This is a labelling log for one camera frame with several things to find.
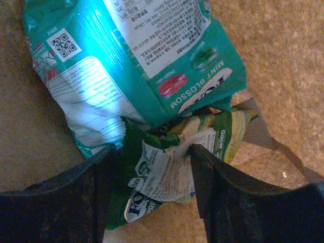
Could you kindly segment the green snack packet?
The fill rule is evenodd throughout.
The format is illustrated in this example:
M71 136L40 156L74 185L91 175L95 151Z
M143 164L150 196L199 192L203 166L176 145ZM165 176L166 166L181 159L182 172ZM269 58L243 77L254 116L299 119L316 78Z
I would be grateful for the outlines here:
M186 204L195 194L188 149L200 144L221 161L233 161L252 109L219 111L206 107L146 132L125 118L126 135L113 165L113 184L106 228L114 230L167 202Z

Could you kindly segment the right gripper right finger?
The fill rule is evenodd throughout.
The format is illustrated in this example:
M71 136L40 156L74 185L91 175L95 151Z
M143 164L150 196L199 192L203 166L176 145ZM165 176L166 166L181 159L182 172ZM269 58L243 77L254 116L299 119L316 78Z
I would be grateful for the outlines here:
M323 183L287 189L189 148L208 242L323 242Z

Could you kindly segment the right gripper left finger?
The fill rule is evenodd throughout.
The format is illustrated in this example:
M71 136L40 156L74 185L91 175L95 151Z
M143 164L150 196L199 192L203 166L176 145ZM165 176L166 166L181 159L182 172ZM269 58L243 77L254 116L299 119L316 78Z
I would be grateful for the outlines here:
M108 221L109 144L85 162L23 190L1 193L1 242L102 242Z

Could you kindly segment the teal mint candy bag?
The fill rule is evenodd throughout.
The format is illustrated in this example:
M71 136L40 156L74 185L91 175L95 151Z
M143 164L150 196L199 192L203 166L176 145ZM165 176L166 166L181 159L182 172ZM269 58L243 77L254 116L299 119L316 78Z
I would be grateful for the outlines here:
M26 1L33 68L89 158L204 106L227 109L245 66L208 1Z

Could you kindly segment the brown paper bag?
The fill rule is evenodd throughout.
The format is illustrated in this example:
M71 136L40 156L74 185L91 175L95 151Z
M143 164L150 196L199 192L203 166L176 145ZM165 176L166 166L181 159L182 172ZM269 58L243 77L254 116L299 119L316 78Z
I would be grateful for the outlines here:
M24 189L84 161L61 108L32 67L24 1L1 1L1 191ZM323 174L323 1L211 1L239 52L270 135L302 161L243 142L233 165L286 188Z

